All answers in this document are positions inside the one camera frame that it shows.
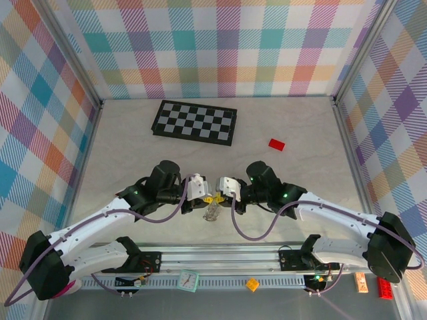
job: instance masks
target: checkerboard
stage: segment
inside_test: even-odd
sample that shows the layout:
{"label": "checkerboard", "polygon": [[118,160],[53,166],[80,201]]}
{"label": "checkerboard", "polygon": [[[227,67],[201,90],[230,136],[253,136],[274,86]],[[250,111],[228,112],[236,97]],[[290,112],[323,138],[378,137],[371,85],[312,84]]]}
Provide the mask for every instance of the checkerboard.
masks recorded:
{"label": "checkerboard", "polygon": [[154,135],[232,145],[236,109],[163,100],[155,117]]}

